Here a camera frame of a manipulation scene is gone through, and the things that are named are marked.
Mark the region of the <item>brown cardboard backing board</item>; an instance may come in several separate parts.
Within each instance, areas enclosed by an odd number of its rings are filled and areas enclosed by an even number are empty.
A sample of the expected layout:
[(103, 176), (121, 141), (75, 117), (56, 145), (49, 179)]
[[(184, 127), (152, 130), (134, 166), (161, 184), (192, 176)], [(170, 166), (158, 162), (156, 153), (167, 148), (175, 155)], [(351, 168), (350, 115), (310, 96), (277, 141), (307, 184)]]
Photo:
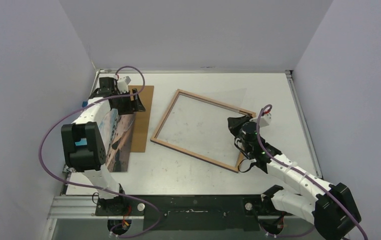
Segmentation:
[(144, 153), (146, 151), (154, 88), (153, 85), (147, 85), (139, 94), (145, 111), (132, 114), (131, 153)]

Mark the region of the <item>beach landscape photo print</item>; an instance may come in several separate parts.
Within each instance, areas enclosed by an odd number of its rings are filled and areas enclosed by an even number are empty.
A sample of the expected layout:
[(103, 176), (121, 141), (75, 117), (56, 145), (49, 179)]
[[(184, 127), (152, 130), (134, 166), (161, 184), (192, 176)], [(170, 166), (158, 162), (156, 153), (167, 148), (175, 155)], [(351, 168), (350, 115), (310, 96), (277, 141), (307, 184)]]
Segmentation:
[(82, 111), (74, 121), (75, 124), (97, 123), (106, 153), (105, 164), (111, 173), (128, 170), (135, 116), (134, 113), (119, 115), (106, 100)]

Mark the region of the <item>clear acrylic glass sheet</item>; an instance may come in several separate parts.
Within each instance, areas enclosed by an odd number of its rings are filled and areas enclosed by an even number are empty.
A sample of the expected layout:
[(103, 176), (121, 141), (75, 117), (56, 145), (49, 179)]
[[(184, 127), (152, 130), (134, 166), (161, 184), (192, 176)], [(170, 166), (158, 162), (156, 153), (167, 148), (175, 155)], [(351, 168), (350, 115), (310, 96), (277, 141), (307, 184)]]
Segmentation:
[(181, 95), (157, 138), (234, 166), (240, 152), (234, 146), (227, 119), (242, 116)]

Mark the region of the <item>blue wooden picture frame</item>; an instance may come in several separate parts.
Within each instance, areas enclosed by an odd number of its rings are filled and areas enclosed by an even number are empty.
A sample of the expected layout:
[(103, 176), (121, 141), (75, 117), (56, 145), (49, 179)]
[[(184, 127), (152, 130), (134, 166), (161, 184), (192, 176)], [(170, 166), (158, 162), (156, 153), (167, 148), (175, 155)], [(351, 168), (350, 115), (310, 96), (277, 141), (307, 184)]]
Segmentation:
[(212, 159), (210, 157), (207, 157), (207, 156), (195, 153), (193, 151), (187, 150), (185, 148), (173, 145), (172, 143), (168, 143), (166, 141), (158, 139), (158, 136), (161, 133), (162, 128), (164, 127), (164, 125), (165, 125), (165, 123), (166, 123), (170, 113), (173, 110), (174, 105), (176, 104), (176, 102), (177, 102), (177, 100), (178, 100), (178, 98), (180, 96), (188, 97), (188, 98), (191, 98), (191, 99), (194, 99), (194, 100), (206, 103), (206, 104), (210, 104), (210, 105), (222, 108), (222, 109), (226, 109), (226, 110), (229, 110), (229, 111), (232, 111), (232, 112), (237, 112), (237, 113), (243, 115), (244, 117), (250, 117), (250, 119), (256, 117), (257, 114), (255, 112), (253, 112), (253, 111), (250, 111), (250, 110), (247, 110), (247, 109), (243, 109), (241, 107), (237, 107), (237, 106), (234, 106), (234, 105), (231, 105), (231, 104), (228, 104), (228, 103), (220, 102), (218, 100), (215, 100), (215, 99), (212, 99), (212, 98), (209, 98), (209, 97), (206, 97), (206, 96), (202, 96), (202, 95), (199, 95), (199, 94), (196, 94), (196, 93), (192, 93), (192, 92), (189, 92), (189, 91), (185, 91), (185, 90), (182, 90), (182, 89), (177, 89), (175, 94), (174, 94), (174, 96), (173, 96), (173, 98), (171, 99), (167, 109), (165, 110), (165, 112), (164, 112), (160, 122), (158, 123), (157, 127), (155, 128), (155, 130), (154, 130), (154, 132), (153, 132), (153, 134), (152, 134), (152, 136), (150, 138), (150, 141), (152, 143), (156, 143), (158, 145), (161, 145), (163, 147), (167, 147), (167, 148), (169, 148), (171, 150), (177, 151), (177, 152), (185, 154), (187, 156), (196, 158), (198, 160), (205, 161), (205, 162), (213, 164), (213, 165), (215, 165), (217, 167), (221, 167), (223, 169), (227, 169), (229, 171), (237, 173), (239, 171), (239, 165), (241, 164), (241, 162), (245, 158), (242, 153), (238, 154), (236, 163), (235, 163), (234, 166), (232, 166), (232, 165), (228, 165), (228, 164), (222, 163), (222, 162), (220, 162), (218, 160)]

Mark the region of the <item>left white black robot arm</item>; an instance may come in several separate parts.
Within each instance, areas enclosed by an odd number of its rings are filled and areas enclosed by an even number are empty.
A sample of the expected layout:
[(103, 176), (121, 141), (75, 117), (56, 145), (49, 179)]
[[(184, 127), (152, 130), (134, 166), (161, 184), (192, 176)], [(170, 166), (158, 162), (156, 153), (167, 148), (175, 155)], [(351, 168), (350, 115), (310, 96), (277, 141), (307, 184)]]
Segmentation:
[(82, 173), (93, 186), (102, 187), (97, 190), (97, 210), (117, 216), (126, 214), (130, 205), (110, 172), (120, 162), (121, 140), (127, 139), (135, 113), (146, 110), (138, 90), (129, 89), (130, 82), (129, 76), (99, 78), (86, 109), (61, 127), (66, 165)]

